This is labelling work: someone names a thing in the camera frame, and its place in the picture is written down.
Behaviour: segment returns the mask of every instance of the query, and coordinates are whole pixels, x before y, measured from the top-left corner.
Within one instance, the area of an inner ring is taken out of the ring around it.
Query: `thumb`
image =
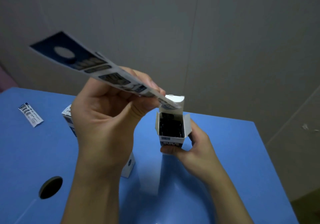
[[[116,118],[122,126],[135,128],[146,113],[158,106],[159,102],[155,98],[138,97],[128,103]]]
[[[169,154],[169,155],[174,155],[181,162],[183,161],[183,158],[187,153],[186,150],[183,150],[183,149],[181,149],[179,147],[175,147],[175,146],[162,146],[161,149],[160,149],[160,152],[166,153],[166,154]]]

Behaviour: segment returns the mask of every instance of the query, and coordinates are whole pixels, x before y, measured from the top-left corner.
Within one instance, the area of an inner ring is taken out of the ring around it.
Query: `white box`
[[[75,131],[75,128],[74,128],[74,125],[73,125],[73,121],[72,121],[72,117],[71,117],[71,105],[69,105],[63,112],[62,112],[62,116],[65,118],[65,120],[67,121],[70,129],[72,130],[72,132],[74,133],[75,137],[77,137],[76,135],[76,131]],[[121,176],[122,177],[125,177],[125,178],[128,178],[130,173],[131,173],[131,170],[132,168],[134,167],[134,164],[135,164],[135,159],[134,159],[134,154],[131,153],[130,154],[130,157],[126,163],[126,165],[124,166],[124,168],[122,169],[122,172],[121,172]]]
[[[155,129],[157,131],[157,134],[159,135],[159,125],[160,125],[160,119],[162,118],[162,113],[168,113],[173,114],[175,120],[179,120],[182,122],[182,128],[183,128],[183,137],[170,137],[170,136],[160,136],[160,144],[161,145],[170,145],[170,146],[177,146],[182,147],[182,144],[185,140],[185,138],[191,133],[191,121],[190,121],[190,114],[183,115],[183,105],[184,105],[184,96],[175,96],[175,95],[166,95],[166,98],[172,100],[176,104],[180,105],[180,109],[164,109],[161,106],[159,107],[159,113],[156,114],[155,119]]]

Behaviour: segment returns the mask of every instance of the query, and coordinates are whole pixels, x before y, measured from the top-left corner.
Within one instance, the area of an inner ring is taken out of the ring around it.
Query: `left hand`
[[[147,74],[122,69],[166,94]],[[90,78],[71,106],[79,144],[77,169],[81,175],[120,177],[133,149],[136,125],[158,106],[155,98],[139,97]]]

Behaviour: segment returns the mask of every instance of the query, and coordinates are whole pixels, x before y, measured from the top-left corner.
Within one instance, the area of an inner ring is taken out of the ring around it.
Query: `circular hole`
[[[54,196],[62,186],[62,178],[59,176],[48,179],[39,190],[40,199],[47,199]]]
[[[71,59],[75,57],[75,54],[67,48],[55,46],[54,51],[59,55],[67,59]]]

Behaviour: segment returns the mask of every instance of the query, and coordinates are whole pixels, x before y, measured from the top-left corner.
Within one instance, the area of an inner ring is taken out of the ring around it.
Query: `hand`
[[[147,74],[122,68],[166,94]],[[81,174],[120,177],[132,152],[136,125],[158,105],[155,98],[139,97],[90,78],[71,106],[79,144],[77,169]]]
[[[189,136],[192,148],[185,151],[175,146],[162,146],[160,151],[176,156],[184,167],[207,185],[212,185],[222,172],[223,167],[218,160],[208,135],[191,120],[192,133]]]

